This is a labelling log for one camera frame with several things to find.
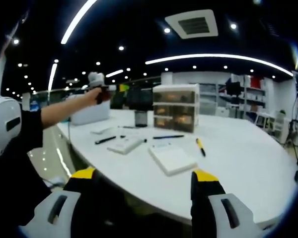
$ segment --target pen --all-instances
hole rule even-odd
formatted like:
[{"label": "pen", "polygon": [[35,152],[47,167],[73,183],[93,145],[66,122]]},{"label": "pen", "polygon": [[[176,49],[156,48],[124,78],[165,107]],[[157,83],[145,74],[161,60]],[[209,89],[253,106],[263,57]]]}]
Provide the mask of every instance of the pen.
[{"label": "pen", "polygon": [[199,138],[196,139],[196,142],[197,142],[203,156],[206,157],[205,150],[203,149],[203,145],[202,145],[201,141],[199,140]]},{"label": "pen", "polygon": [[183,137],[184,135],[166,135],[166,136],[156,136],[154,139],[167,139],[167,138],[179,138]]},{"label": "pen", "polygon": [[106,139],[98,140],[98,141],[95,141],[95,144],[96,145],[99,145],[101,143],[104,143],[104,142],[106,142],[108,140],[112,140],[112,139],[115,139],[115,138],[116,138],[115,136],[112,136],[112,137],[109,137],[109,138],[106,138]]}]

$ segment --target black marker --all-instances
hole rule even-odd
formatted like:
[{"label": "black marker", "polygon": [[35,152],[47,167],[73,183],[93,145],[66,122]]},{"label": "black marker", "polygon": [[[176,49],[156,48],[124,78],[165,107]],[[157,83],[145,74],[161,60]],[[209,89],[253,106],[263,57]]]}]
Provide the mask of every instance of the black marker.
[{"label": "black marker", "polygon": [[167,135],[167,136],[156,136],[154,139],[167,139],[167,138],[179,138],[183,137],[184,135]]},{"label": "black marker", "polygon": [[104,142],[106,142],[106,141],[109,141],[109,140],[112,140],[112,139],[115,139],[115,138],[116,138],[116,137],[113,136],[113,137],[109,137],[109,138],[106,138],[106,139],[98,140],[98,141],[95,141],[95,144],[96,144],[96,145],[99,145],[99,144],[101,144],[101,143],[104,143]]}]

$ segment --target chair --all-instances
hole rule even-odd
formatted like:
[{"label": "chair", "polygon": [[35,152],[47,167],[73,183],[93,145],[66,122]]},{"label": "chair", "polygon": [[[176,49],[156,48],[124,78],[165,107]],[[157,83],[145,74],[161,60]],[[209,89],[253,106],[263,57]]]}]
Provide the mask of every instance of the chair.
[{"label": "chair", "polygon": [[229,109],[226,109],[224,107],[217,107],[215,115],[218,117],[227,118],[229,117]]}]

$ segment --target yellow pen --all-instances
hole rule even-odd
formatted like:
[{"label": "yellow pen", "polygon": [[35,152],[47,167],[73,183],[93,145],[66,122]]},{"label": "yellow pen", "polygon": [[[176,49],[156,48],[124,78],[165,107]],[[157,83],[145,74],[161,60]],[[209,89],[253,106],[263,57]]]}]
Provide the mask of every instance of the yellow pen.
[{"label": "yellow pen", "polygon": [[201,141],[199,140],[199,138],[196,139],[196,142],[197,142],[197,144],[198,144],[198,146],[199,146],[199,148],[200,148],[203,156],[205,157],[206,156],[205,150],[203,149],[203,145],[202,145]]}]

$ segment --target curved led light strip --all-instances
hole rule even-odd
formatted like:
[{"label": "curved led light strip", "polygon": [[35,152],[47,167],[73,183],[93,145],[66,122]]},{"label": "curved led light strip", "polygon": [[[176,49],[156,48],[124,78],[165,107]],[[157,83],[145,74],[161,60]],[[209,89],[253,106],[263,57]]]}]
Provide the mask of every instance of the curved led light strip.
[{"label": "curved led light strip", "polygon": [[122,69],[120,69],[120,70],[118,70],[118,71],[109,73],[109,74],[106,75],[106,78],[112,77],[112,76],[117,75],[117,74],[120,74],[120,73],[122,73],[122,72],[124,72],[124,71],[123,71]]},{"label": "curved led light strip", "polygon": [[51,91],[52,90],[52,85],[53,85],[54,76],[55,76],[55,72],[56,72],[57,66],[58,66],[57,63],[54,63],[53,66],[52,66],[51,75],[50,75],[50,81],[49,81],[49,86],[48,86],[48,91]]},{"label": "curved led light strip", "polygon": [[94,3],[97,0],[88,0],[84,6],[82,6],[82,8],[79,10],[79,12],[76,14],[76,16],[74,17],[73,21],[70,23],[70,26],[68,27],[68,29],[66,30],[61,44],[65,45],[69,39],[69,37],[71,36],[73,30],[75,29],[75,27],[78,25],[79,21],[83,18],[83,16],[85,15],[85,13],[87,13],[87,11],[90,9],[91,6],[94,5]]},{"label": "curved led light strip", "polygon": [[188,59],[188,58],[203,58],[203,57],[220,57],[220,58],[232,58],[232,59],[253,61],[253,62],[261,63],[264,65],[270,66],[272,68],[278,69],[278,70],[290,75],[291,77],[294,76],[294,74],[291,73],[290,71],[288,71],[284,68],[281,68],[273,63],[263,61],[261,59],[255,59],[255,58],[246,57],[246,56],[227,55],[227,54],[193,54],[193,55],[172,56],[172,57],[150,60],[150,61],[147,61],[146,64],[153,64],[153,63],[159,63],[159,62],[170,61],[170,60],[179,60],[179,59]]}]

